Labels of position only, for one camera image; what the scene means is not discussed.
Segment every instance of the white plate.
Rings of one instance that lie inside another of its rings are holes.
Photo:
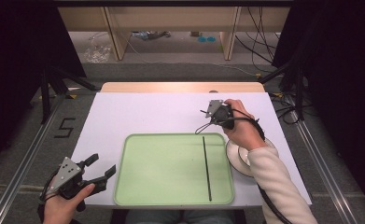
[[[269,139],[266,138],[265,142],[269,147],[274,147],[273,143]],[[234,169],[243,175],[253,177],[249,166],[248,150],[235,145],[233,141],[229,140],[226,144],[226,153]]]

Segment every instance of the black panel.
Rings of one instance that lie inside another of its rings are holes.
[[[85,77],[57,8],[0,1],[0,151],[29,107],[47,65]]]
[[[365,2],[341,3],[328,26],[307,69],[309,89],[335,146],[365,193]]]

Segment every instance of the fingers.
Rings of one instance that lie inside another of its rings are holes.
[[[81,201],[87,198],[94,190],[94,188],[95,188],[94,184],[89,184],[84,189],[82,189],[73,199],[71,199],[74,206],[76,207]]]
[[[225,104],[230,105],[232,109],[234,109],[233,115],[235,117],[249,116],[250,118],[255,119],[255,117],[252,114],[246,111],[246,108],[244,107],[243,102],[241,102],[241,100],[228,99],[225,101]]]

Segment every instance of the metal rail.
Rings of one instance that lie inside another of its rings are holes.
[[[19,168],[17,169],[16,173],[12,177],[11,181],[7,185],[7,188],[5,192],[3,193],[2,197],[0,198],[0,223],[3,222],[5,216],[7,215],[7,212],[10,208],[10,206],[13,203],[13,200],[15,199],[17,192],[19,191],[20,185],[22,184],[22,181],[24,180],[25,176],[27,175],[34,158],[40,149],[43,140],[49,130],[49,127],[51,126],[53,119],[55,117],[55,114],[63,102],[64,95],[58,95],[55,99],[53,108],[51,109],[52,112],[49,115],[48,120],[42,124],[39,128],[39,131],[37,132],[35,139],[33,143],[28,148],[27,152],[25,153],[24,158],[22,159]]]
[[[290,96],[287,96],[286,100],[288,103],[294,105],[293,99]],[[295,112],[291,114],[294,119],[298,118]],[[328,165],[322,157],[322,154],[316,146],[316,142],[314,141],[304,121],[299,121],[297,123],[297,127],[343,223],[358,223],[354,217],[348,200],[344,197],[342,190],[336,183],[336,180],[333,178]]]

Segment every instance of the white sleeve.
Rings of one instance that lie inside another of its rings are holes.
[[[273,147],[249,151],[248,159],[255,180],[269,196],[277,210],[293,224],[316,223],[306,200],[290,179],[285,164]],[[263,202],[263,214],[268,224],[282,223]]]

